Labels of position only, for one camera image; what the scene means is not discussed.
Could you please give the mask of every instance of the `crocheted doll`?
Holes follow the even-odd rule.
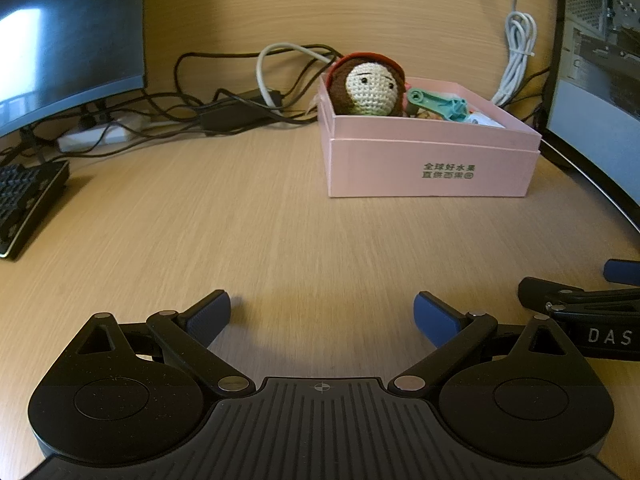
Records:
[[[326,87],[337,115],[402,116],[404,70],[373,52],[354,52],[330,69]]]

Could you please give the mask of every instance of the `white power strip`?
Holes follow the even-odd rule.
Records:
[[[118,122],[132,130],[140,132],[146,126],[149,126],[150,120],[145,116],[126,114],[118,118]],[[98,142],[98,139],[100,139],[100,136],[104,133],[105,128],[106,124],[102,124],[94,126],[90,130],[85,130],[84,132],[65,134],[58,139],[58,147],[63,153],[78,152],[79,150],[90,148]],[[105,144],[117,144],[118,142],[129,142],[135,138],[136,136],[130,131],[114,123],[109,127],[107,133],[98,146],[103,146]]]

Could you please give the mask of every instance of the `ribbed black surface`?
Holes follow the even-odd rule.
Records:
[[[593,458],[553,468],[493,462],[452,439],[426,402],[392,396],[376,379],[268,379],[263,389],[251,397],[221,401],[190,441],[151,462],[97,469],[50,458],[27,476],[29,480],[98,478],[613,480],[618,477]]]

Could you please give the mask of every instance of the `computer monitor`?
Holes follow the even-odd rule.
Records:
[[[640,231],[640,0],[558,0],[543,111],[551,154]]]
[[[144,86],[143,0],[0,0],[0,136]]]

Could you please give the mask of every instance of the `red hat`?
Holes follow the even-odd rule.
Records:
[[[398,71],[398,73],[402,77],[402,80],[404,80],[404,70],[402,70],[402,67],[398,65],[398,63],[396,63],[393,59],[390,59],[387,56],[383,56],[382,54],[376,54],[375,52],[354,52],[353,54],[349,54],[348,56],[341,57],[329,69],[329,72],[327,73],[327,76],[326,76],[326,87],[329,88],[329,86],[331,86],[331,82],[334,79],[334,72],[340,65],[347,62],[350,59],[356,59],[356,58],[364,58],[364,59],[369,59],[371,61],[379,61],[386,65],[389,65],[393,67],[396,71]]]

